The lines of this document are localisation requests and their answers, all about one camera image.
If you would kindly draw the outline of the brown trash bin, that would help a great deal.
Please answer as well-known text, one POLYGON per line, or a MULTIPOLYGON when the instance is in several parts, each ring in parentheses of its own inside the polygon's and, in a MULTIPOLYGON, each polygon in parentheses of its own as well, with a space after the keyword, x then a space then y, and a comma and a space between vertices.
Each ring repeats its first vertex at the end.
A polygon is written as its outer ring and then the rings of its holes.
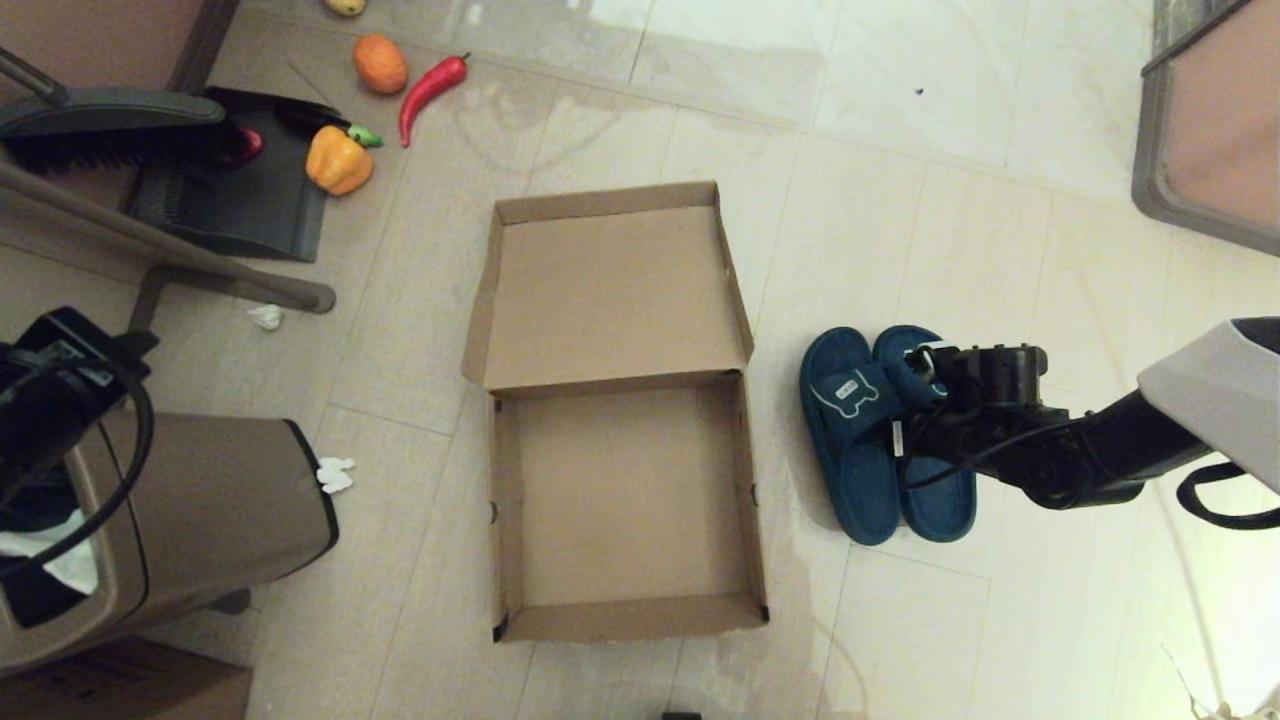
POLYGON ((0 678, 148 632, 317 561, 340 530, 316 469, 292 420, 159 415, 140 479, 90 538, 99 588, 27 628, 0 587, 0 678))

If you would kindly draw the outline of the orange toy bell pepper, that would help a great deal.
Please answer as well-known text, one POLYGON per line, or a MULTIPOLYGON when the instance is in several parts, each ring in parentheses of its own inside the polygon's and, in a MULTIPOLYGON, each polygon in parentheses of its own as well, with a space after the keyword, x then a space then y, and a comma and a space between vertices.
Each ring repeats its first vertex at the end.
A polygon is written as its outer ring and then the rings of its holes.
POLYGON ((369 151, 335 126, 324 126, 311 140, 305 173, 330 196, 343 196, 365 186, 374 173, 369 151))

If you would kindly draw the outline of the brown metal tube frame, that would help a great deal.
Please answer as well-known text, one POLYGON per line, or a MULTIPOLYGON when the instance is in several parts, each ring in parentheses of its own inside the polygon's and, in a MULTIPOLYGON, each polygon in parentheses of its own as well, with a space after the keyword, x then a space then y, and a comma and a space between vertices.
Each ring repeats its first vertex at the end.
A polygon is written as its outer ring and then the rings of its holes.
POLYGON ((332 364, 317 337, 332 287, 195 247, 0 160, 0 342, 73 306, 108 331, 155 331, 146 386, 159 409, 320 423, 332 364), (246 314, 274 304, 275 332, 246 314))

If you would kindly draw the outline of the dark blue rubber slipper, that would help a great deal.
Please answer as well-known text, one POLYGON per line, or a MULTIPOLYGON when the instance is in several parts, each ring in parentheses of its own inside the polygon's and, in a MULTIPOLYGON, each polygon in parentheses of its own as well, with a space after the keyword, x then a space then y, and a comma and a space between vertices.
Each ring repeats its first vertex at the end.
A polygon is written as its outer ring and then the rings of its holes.
POLYGON ((861 333, 836 327, 808 347, 797 389, 840 528, 859 544, 886 542, 901 518, 890 425, 908 413, 892 380, 861 333))
POLYGON ((893 497, 902 519, 919 537, 937 543, 960 541, 977 519, 977 474, 914 450, 913 418, 942 409, 948 392, 925 380, 908 356, 941 337, 918 325, 892 325, 879 333, 872 356, 884 370, 905 415, 890 421, 890 461, 893 497))

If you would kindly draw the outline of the closed brown cardboard carton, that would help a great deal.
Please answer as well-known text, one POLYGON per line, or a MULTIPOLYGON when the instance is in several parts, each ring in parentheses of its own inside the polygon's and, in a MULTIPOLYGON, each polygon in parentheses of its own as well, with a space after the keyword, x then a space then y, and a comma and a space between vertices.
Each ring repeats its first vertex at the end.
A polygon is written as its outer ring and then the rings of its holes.
POLYGON ((244 720, 253 671, 138 638, 0 680, 0 720, 244 720))

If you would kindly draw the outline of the black dustpan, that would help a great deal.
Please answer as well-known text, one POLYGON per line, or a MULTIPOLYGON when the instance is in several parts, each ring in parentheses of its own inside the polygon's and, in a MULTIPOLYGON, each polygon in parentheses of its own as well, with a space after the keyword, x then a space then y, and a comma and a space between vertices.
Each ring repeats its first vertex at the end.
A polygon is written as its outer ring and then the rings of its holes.
POLYGON ((236 167, 147 167, 128 213, 220 255, 315 263, 328 195, 305 163, 324 126, 346 128, 348 120, 334 108, 293 97, 218 86, 204 95, 256 132, 261 152, 236 167))

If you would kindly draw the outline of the white tissue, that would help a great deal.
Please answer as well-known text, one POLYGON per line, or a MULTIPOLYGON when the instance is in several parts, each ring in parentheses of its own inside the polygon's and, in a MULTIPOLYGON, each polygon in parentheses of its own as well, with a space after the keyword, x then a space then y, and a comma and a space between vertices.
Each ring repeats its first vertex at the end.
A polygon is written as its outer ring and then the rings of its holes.
MULTIPOLYGON (((63 541, 84 524, 81 510, 70 512, 65 521, 42 530, 0 530, 0 559, 29 559, 63 541)), ((37 578, 47 577, 79 594, 92 594, 99 587, 99 569, 90 539, 83 539, 65 553, 50 559, 37 578)))

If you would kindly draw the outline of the white crumpled plastic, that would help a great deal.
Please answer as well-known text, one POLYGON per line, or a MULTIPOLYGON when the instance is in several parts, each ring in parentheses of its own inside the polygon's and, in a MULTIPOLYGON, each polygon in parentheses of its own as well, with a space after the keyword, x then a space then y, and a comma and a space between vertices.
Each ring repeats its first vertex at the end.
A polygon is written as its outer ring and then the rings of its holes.
POLYGON ((1211 708, 1204 702, 1197 700, 1181 671, 1181 667, 1178 665, 1167 646, 1161 644, 1161 650, 1178 676, 1183 693, 1187 697, 1187 706, 1193 720, 1254 720, 1251 715, 1236 715, 1229 703, 1220 703, 1216 708, 1211 708))

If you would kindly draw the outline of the dark toy eggplant green stem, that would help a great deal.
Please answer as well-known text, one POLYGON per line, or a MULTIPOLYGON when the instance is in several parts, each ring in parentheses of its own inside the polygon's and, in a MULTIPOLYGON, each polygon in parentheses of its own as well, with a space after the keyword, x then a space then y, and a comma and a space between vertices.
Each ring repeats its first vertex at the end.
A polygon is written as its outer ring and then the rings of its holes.
POLYGON ((321 129, 334 128, 364 149, 378 149, 384 145, 381 136, 365 126, 347 120, 339 111, 323 104, 280 99, 275 101, 273 111, 293 135, 312 138, 321 129))

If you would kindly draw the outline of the black bin liner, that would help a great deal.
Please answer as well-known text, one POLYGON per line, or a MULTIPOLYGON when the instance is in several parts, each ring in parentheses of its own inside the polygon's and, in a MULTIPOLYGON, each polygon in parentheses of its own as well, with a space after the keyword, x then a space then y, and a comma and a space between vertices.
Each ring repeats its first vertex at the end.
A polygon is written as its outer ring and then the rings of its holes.
MULTIPOLYGON (((42 530, 61 524, 76 510, 81 510, 81 506, 74 483, 68 468, 60 465, 33 479, 9 505, 0 509, 0 530, 42 530)), ((0 570, 22 560, 24 559, 0 559, 0 570)), ((37 578, 40 568, 0 579, 0 587, 20 626, 45 624, 90 596, 70 591, 47 577, 37 578)))

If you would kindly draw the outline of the red toy chili pepper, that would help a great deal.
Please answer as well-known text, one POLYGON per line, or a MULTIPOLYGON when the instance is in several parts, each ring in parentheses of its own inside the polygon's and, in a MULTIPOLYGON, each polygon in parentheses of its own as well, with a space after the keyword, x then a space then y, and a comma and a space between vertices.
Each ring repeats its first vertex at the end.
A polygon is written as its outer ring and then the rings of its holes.
POLYGON ((470 56, 470 53, 447 56, 424 73, 410 88, 401 104, 397 123, 399 145, 403 149, 411 147, 413 123, 420 111, 436 97, 467 79, 470 56))

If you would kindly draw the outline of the brown cardboard shoe box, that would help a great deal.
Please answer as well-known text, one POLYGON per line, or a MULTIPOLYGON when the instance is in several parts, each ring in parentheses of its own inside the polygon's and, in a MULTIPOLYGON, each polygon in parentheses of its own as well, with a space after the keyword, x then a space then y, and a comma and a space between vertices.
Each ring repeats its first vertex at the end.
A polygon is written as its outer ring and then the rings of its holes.
POLYGON ((769 623, 753 351, 717 183, 495 204, 463 355, 486 401, 494 643, 769 623))

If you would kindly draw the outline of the brown table with grey frame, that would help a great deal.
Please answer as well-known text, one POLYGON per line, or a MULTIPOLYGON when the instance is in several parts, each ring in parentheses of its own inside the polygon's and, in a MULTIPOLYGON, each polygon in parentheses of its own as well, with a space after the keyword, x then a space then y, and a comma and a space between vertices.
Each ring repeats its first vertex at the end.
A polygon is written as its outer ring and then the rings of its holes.
POLYGON ((1280 258, 1280 0, 1156 0, 1132 200, 1280 258))
POLYGON ((195 88, 241 0, 0 0, 0 49, 68 88, 195 88))

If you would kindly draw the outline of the black broom brush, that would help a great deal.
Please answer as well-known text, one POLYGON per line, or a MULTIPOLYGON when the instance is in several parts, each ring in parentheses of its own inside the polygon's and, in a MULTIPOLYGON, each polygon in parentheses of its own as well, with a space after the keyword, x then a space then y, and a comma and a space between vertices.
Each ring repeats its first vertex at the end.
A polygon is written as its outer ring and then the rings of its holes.
POLYGON ((238 128, 219 102, 142 88, 68 88, 5 49, 0 73, 31 97, 0 108, 0 146, 24 170, 211 163, 228 165, 238 128))

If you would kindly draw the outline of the orange toy fruit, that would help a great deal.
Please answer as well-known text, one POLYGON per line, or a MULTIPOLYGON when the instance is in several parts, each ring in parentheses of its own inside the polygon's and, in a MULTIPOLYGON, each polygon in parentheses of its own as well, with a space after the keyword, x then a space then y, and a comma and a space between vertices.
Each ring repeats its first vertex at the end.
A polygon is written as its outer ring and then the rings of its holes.
POLYGON ((401 47, 385 35, 362 35, 353 46, 352 63, 362 83, 375 94, 396 95, 408 83, 408 63, 401 47))

